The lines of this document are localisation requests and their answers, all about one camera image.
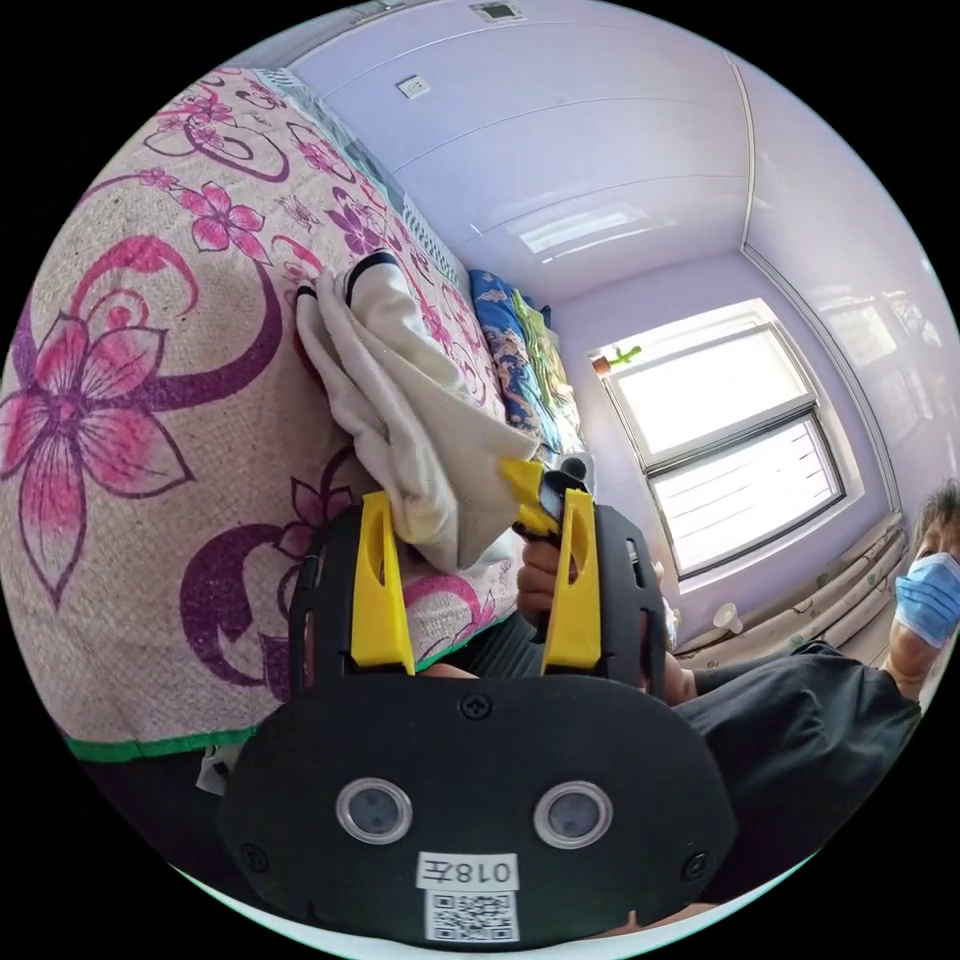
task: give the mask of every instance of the hair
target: hair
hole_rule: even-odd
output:
[[[912,556],[920,552],[920,544],[934,524],[960,524],[960,480],[951,477],[931,494],[920,510],[913,534]]]

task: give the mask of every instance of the yellow bracket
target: yellow bracket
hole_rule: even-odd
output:
[[[402,664],[411,676],[415,672],[390,500],[383,491],[363,498],[350,656],[361,668]]]
[[[513,499],[517,501],[516,522],[538,537],[559,536],[560,524],[540,505],[540,484],[543,464],[534,460],[503,460],[503,475],[510,482]]]
[[[577,577],[569,582],[570,560]],[[600,660],[600,566],[593,498],[567,490],[564,499],[560,566],[547,628],[543,671],[566,667],[590,671]]]

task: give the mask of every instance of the window frame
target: window frame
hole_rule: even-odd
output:
[[[830,443],[830,436],[820,416],[820,401],[816,387],[807,373],[806,367],[799,360],[796,348],[780,328],[780,324],[776,320],[776,317],[772,315],[770,308],[763,301],[749,301],[747,303],[737,304],[723,311],[711,311],[711,314],[708,316],[722,316],[722,318],[713,319],[712,321],[704,323],[703,327],[700,328],[705,338],[702,343],[688,345],[675,352],[668,351],[661,353],[663,347],[669,343],[671,338],[658,338],[656,337],[656,332],[651,331],[651,339],[657,345],[658,353],[660,353],[659,356],[648,360],[646,363],[644,363],[642,359],[628,363],[624,365],[623,369],[611,371],[607,376],[601,378],[604,390],[614,406],[624,432],[633,447],[634,454],[640,465],[644,480],[653,499],[657,516],[663,528],[664,537],[669,546],[676,568],[677,579],[681,583],[743,559],[775,543],[782,537],[789,536],[791,533],[803,528],[811,521],[831,510],[847,496],[843,471],[839,467]],[[750,326],[739,327],[728,333],[718,333],[715,337],[709,336],[711,327],[720,329],[730,327],[731,325],[735,325],[738,320],[750,316],[756,318],[756,322]],[[688,338],[694,329],[696,328],[687,328],[685,332],[678,334],[678,337]],[[773,335],[777,347],[783,351],[794,375],[799,379],[803,387],[803,393],[793,400],[778,404],[776,407],[745,418],[729,427],[711,431],[697,440],[675,445],[654,456],[647,446],[643,429],[627,401],[626,394],[620,387],[620,381],[636,374],[642,369],[650,369],[660,364],[709,350],[738,339],[767,333]],[[643,337],[633,337],[630,342],[639,342],[642,344],[643,339]],[[835,494],[823,503],[817,504],[810,510],[805,511],[800,517],[782,524],[780,527],[760,537],[755,537],[748,543],[734,547],[709,560],[684,567],[677,553],[673,530],[667,520],[666,513],[657,493],[656,481],[665,477],[682,475],[695,467],[716,461],[737,450],[744,449],[752,443],[772,436],[780,430],[785,430],[801,422],[809,422],[810,424],[811,439],[817,447],[820,462],[827,472],[831,487],[836,491]]]
[[[773,436],[780,430],[785,430],[789,427],[795,426],[798,423],[804,422],[808,422],[812,428],[812,440],[814,445],[819,448],[818,452],[821,457],[821,463],[823,463],[824,467],[826,468],[828,479],[831,481],[831,485],[836,490],[834,495],[825,500],[823,503],[819,503],[810,508],[799,517],[796,517],[787,523],[781,524],[779,527],[776,527],[759,537],[754,537],[753,540],[750,540],[747,543],[741,544],[738,547],[734,547],[731,550],[727,550],[726,552],[718,554],[717,556],[712,557],[709,560],[705,560],[702,563],[694,564],[690,567],[684,567],[681,564],[680,557],[677,554],[677,546],[674,539],[673,530],[667,520],[666,513],[663,509],[663,504],[660,501],[660,496],[657,493],[656,481],[665,477],[672,478],[681,476],[684,472],[692,470],[695,467],[700,467],[705,463],[721,459],[730,453],[734,453],[737,450],[746,448],[750,443],[758,440],[764,440]],[[676,566],[677,579],[681,582],[684,580],[689,580],[691,577],[699,576],[703,573],[709,573],[712,570],[723,567],[728,563],[733,563],[736,560],[741,560],[757,550],[762,550],[764,547],[767,547],[772,543],[776,543],[776,541],[781,537],[789,536],[794,531],[801,529],[812,520],[815,520],[817,517],[826,513],[846,496],[843,475],[837,467],[837,462],[834,458],[833,451],[830,448],[826,431],[823,428],[823,424],[820,422],[820,417],[818,416],[816,407],[809,407],[806,410],[796,413],[788,418],[781,418],[774,424],[765,424],[761,428],[752,431],[750,434],[741,437],[736,443],[725,444],[719,449],[711,451],[709,454],[706,454],[703,457],[694,457],[686,463],[661,468],[655,471],[652,475],[646,474],[646,480],[647,487],[650,490],[650,495],[653,498],[653,502],[656,506],[657,516],[660,518],[660,523],[663,526],[664,536],[666,537],[667,544],[670,547],[670,553],[673,557],[674,565]]]

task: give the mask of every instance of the window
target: window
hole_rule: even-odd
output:
[[[616,346],[621,357],[640,347],[635,359],[604,367],[604,384],[681,580],[771,543],[843,497],[816,393],[763,301]]]

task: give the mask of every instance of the label sticker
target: label sticker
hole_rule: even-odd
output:
[[[444,943],[517,943],[515,853],[421,853],[417,886],[424,891],[428,940]]]
[[[424,892],[426,938],[444,943],[517,943],[517,901],[505,893]]]
[[[421,853],[417,886],[443,893],[501,893],[520,889],[515,853]]]

